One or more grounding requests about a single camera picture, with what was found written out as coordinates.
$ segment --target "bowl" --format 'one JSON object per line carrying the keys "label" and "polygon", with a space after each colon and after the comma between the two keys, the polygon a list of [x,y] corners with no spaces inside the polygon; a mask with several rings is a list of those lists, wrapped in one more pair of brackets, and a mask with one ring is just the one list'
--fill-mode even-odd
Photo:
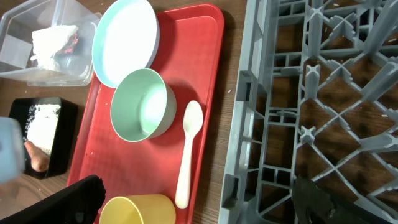
{"label": "bowl", "polygon": [[114,92],[112,126],[125,141],[139,142],[163,134],[176,110],[173,90],[156,71],[142,68],[124,78]]}
{"label": "bowl", "polygon": [[175,208],[166,196],[132,195],[112,198],[104,206],[99,224],[174,224]]}
{"label": "bowl", "polygon": [[159,23],[146,0],[117,0],[100,20],[93,67],[102,84],[116,88],[131,72],[149,68],[159,46]]}
{"label": "bowl", "polygon": [[0,184],[21,175],[25,169],[22,131],[18,121],[0,117]]}

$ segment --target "white bowl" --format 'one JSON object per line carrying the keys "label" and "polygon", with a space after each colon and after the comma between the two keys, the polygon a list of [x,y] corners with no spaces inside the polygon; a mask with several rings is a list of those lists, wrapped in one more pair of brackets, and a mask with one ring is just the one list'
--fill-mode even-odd
{"label": "white bowl", "polygon": [[93,41],[93,66],[104,85],[149,68],[159,46],[159,23],[146,0],[117,0],[100,20]]}

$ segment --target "red tray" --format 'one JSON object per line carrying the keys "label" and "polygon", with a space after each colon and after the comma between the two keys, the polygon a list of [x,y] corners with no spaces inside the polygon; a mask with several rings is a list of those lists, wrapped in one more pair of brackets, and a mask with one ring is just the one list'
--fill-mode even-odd
{"label": "red tray", "polygon": [[176,223],[191,223],[211,102],[224,31],[224,17],[211,4],[158,12],[160,44],[151,68],[170,85],[177,112],[169,130],[142,142],[120,139],[110,120],[114,89],[93,77],[67,185],[96,174],[106,189],[104,204],[120,195],[164,194],[175,198],[185,135],[183,114],[197,100],[204,112],[202,130],[193,142],[191,196],[188,208],[177,207]]}

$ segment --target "black container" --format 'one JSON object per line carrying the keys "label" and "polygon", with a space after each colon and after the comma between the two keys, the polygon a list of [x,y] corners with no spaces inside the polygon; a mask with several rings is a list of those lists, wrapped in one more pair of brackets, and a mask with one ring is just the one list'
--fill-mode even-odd
{"label": "black container", "polygon": [[22,136],[26,138],[27,131],[25,130],[25,126],[29,119],[29,108],[34,105],[46,104],[60,105],[60,109],[57,111],[58,122],[50,155],[49,169],[46,172],[36,172],[33,170],[30,164],[30,156],[25,149],[25,174],[38,179],[60,175],[67,171],[78,106],[59,97],[22,98],[14,100],[9,115],[10,118],[14,118],[19,122],[22,129]]}

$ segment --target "plastic dish rack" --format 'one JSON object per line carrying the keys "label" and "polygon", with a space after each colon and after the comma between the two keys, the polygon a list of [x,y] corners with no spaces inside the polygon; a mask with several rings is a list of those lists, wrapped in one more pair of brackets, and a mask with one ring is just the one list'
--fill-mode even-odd
{"label": "plastic dish rack", "polygon": [[[392,133],[398,128],[398,111],[386,108],[378,99],[398,82],[398,59],[390,57],[398,53],[398,45],[383,45],[387,38],[398,31],[398,0],[373,1],[357,0],[358,4],[328,9],[338,6],[334,0],[259,0],[248,1],[244,22],[241,58],[239,62],[238,84],[234,104],[231,134],[229,137],[227,160],[224,171],[223,190],[221,193],[219,223],[278,223],[267,218],[273,208],[290,200],[292,186],[296,178],[295,166],[297,150],[308,144],[328,165],[328,168],[312,178],[318,181],[331,173],[357,196],[355,204],[363,209],[392,223],[398,223],[398,213],[376,198],[377,195],[398,188],[398,169],[386,163],[381,152],[398,150],[398,139]],[[362,15],[367,14],[366,21]],[[303,24],[303,41],[301,52],[276,53],[278,27]],[[333,30],[327,39],[322,41],[326,24]],[[337,37],[346,37],[353,47],[347,49],[326,50],[325,46]],[[327,60],[326,58],[349,58],[348,60]],[[348,70],[364,57],[370,58],[380,71],[361,88],[354,82]],[[282,66],[274,62],[282,61]],[[292,61],[300,60],[300,66],[289,66]],[[307,60],[317,60],[314,67],[307,65]],[[331,70],[330,76],[320,83],[320,67]],[[271,106],[272,87],[275,77],[297,77],[298,98],[296,108],[276,108]],[[340,113],[322,103],[317,94],[334,79],[341,78],[350,88],[361,95],[361,99]],[[266,96],[265,113],[258,112],[259,96]],[[300,107],[312,99],[323,109],[331,120],[321,126],[300,126]],[[389,119],[395,122],[392,128],[382,134],[369,138],[359,138],[350,128],[343,115],[353,110],[362,102],[368,101]],[[263,120],[262,137],[253,137],[254,123]],[[352,136],[360,147],[332,163],[314,145],[317,135],[332,124],[339,124],[347,135]],[[271,126],[294,128],[292,165],[290,168],[264,164],[267,155],[268,132]],[[260,158],[254,158],[258,164],[250,166],[254,150]],[[367,195],[360,194],[339,168],[362,152],[373,156],[395,180]],[[271,180],[264,178],[265,172],[271,172]],[[280,177],[287,175],[288,181],[281,183]],[[273,186],[286,189],[289,194],[277,202],[260,209],[262,187]]]}

